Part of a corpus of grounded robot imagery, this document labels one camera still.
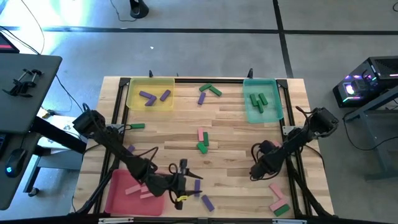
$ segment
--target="computer mouse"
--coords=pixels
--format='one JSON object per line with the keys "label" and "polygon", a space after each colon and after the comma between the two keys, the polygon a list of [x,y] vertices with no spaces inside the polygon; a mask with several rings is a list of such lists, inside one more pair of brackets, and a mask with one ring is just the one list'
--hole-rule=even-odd
{"label": "computer mouse", "polygon": [[24,166],[27,151],[25,149],[14,149],[6,162],[6,175],[17,177]]}

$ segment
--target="yellow tag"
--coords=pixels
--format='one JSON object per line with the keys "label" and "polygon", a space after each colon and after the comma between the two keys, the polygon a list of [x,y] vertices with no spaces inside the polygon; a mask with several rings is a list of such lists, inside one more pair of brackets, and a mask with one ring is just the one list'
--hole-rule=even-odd
{"label": "yellow tag", "polygon": [[183,195],[183,196],[177,198],[177,201],[178,201],[178,202],[181,202],[182,200],[186,200],[186,199],[188,199],[188,196]]}

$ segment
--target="gray floor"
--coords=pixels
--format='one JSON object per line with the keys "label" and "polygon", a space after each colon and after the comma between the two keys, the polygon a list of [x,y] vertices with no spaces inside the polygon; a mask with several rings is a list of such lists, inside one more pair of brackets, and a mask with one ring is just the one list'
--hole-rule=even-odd
{"label": "gray floor", "polygon": [[[147,18],[123,23],[116,19],[108,1],[47,0],[35,6],[26,0],[43,26],[276,29],[272,0],[147,0]],[[114,0],[121,17],[128,18],[127,1]],[[398,30],[395,0],[279,0],[285,29],[305,30]],[[15,34],[40,49],[40,32],[18,1],[0,15],[0,24],[22,26]],[[59,70],[65,87],[79,103],[95,107],[105,75],[154,75],[244,77],[249,68],[255,77],[286,77],[278,35],[275,34],[144,34],[46,32],[44,54],[59,55]],[[311,107],[325,106],[341,118],[350,110],[337,107],[331,89],[369,56],[397,55],[397,36],[287,35],[295,78],[304,78]],[[29,52],[20,44],[22,52]],[[67,95],[54,82],[44,106],[68,111]],[[79,110],[63,113],[76,116]],[[371,147],[360,125],[350,124],[353,140]],[[343,218],[396,223],[397,180],[365,182],[363,176],[377,172],[373,152],[350,146],[343,127],[320,141],[326,176],[335,213]],[[22,194],[21,182],[9,210],[0,220],[63,215],[78,174],[43,170],[37,186],[42,196]]]}

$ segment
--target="block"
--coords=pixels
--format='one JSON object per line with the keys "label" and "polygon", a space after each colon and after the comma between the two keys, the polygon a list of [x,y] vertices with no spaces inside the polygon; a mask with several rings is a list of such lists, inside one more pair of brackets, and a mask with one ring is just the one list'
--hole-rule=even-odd
{"label": "block", "polygon": [[133,152],[135,149],[136,149],[136,148],[135,148],[133,145],[130,145],[130,146],[127,148],[127,150],[128,150],[129,152]]}
{"label": "block", "polygon": [[148,193],[148,194],[140,195],[139,198],[140,198],[140,199],[144,199],[144,198],[149,198],[149,197],[153,197],[153,196],[154,196],[154,195],[153,195],[152,193]]}
{"label": "block", "polygon": [[149,93],[144,92],[144,91],[140,91],[140,92],[139,92],[139,95],[140,95],[140,96],[143,96],[143,97],[146,97],[146,98],[148,98],[148,99],[150,99],[150,98],[153,96],[152,94],[149,94]]}
{"label": "block", "polygon": [[202,105],[203,101],[205,100],[206,93],[200,93],[198,104]]}
{"label": "block", "polygon": [[199,141],[203,141],[203,128],[198,128],[198,139]]}
{"label": "block", "polygon": [[211,203],[211,201],[210,201],[209,197],[207,197],[207,195],[202,196],[201,200],[206,205],[209,212],[212,212],[214,210],[214,205]]}
{"label": "block", "polygon": [[274,214],[276,215],[276,217],[281,216],[283,213],[289,211],[290,207],[289,205],[284,205],[280,208],[278,208],[278,210],[274,211]]}
{"label": "block", "polygon": [[200,190],[200,179],[195,180],[195,191]]}
{"label": "block", "polygon": [[223,94],[221,91],[217,90],[214,86],[210,87],[210,91],[212,91],[217,96],[221,96],[221,94]]}
{"label": "block", "polygon": [[131,129],[145,128],[145,124],[130,124]]}
{"label": "block", "polygon": [[257,100],[257,104],[258,104],[257,107],[259,108],[259,112],[263,113],[264,112],[264,108],[263,108],[263,105],[261,103],[261,100]]}
{"label": "block", "polygon": [[197,144],[198,149],[201,151],[202,154],[206,154],[207,153],[207,148],[206,146],[203,144],[203,142],[199,142]]}
{"label": "block", "polygon": [[267,98],[266,98],[266,96],[265,96],[263,93],[260,93],[260,94],[259,94],[259,98],[260,98],[260,100],[261,100],[261,103],[262,103],[264,106],[268,104]]}
{"label": "block", "polygon": [[161,101],[165,101],[166,98],[170,95],[171,91],[170,90],[166,90],[164,91],[163,95],[160,97]]}
{"label": "block", "polygon": [[141,185],[137,184],[135,186],[132,186],[128,189],[125,190],[126,195],[132,194],[134,192],[137,192],[141,189]]}
{"label": "block", "polygon": [[255,96],[254,93],[250,94],[250,100],[251,100],[251,104],[252,104],[253,106],[258,106],[259,103],[257,102],[256,96]]}
{"label": "block", "polygon": [[280,190],[279,186],[275,183],[272,183],[269,185],[269,188],[276,194],[276,196],[279,199],[283,199],[284,195],[282,194],[282,191]]}
{"label": "block", "polygon": [[205,146],[209,146],[209,134],[207,132],[203,133],[203,144]]}
{"label": "block", "polygon": [[273,203],[272,205],[270,205],[269,209],[271,209],[271,211],[274,212],[274,211],[278,210],[278,208],[280,208],[280,207],[282,207],[282,206],[284,206],[286,204],[287,203],[286,203],[285,199],[280,199],[279,201],[277,201],[277,202]]}
{"label": "block", "polygon": [[152,106],[155,103],[156,96],[152,96],[148,102],[145,104],[145,106]]}
{"label": "block", "polygon": [[207,84],[204,84],[203,86],[201,86],[200,88],[199,88],[199,90],[200,91],[205,91],[205,90],[207,90],[208,88],[210,88],[211,87],[211,83],[207,83]]}
{"label": "block", "polygon": [[141,187],[141,193],[145,193],[145,192],[148,192],[148,191],[149,191],[149,189],[148,189],[148,187],[146,185],[143,185]]}

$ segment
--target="keyboard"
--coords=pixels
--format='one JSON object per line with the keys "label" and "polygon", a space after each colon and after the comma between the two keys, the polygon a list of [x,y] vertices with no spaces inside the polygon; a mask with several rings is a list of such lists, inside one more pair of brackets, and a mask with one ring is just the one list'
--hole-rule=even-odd
{"label": "keyboard", "polygon": [[6,150],[8,139],[9,136],[7,134],[0,133],[0,158],[2,157],[4,150]]}

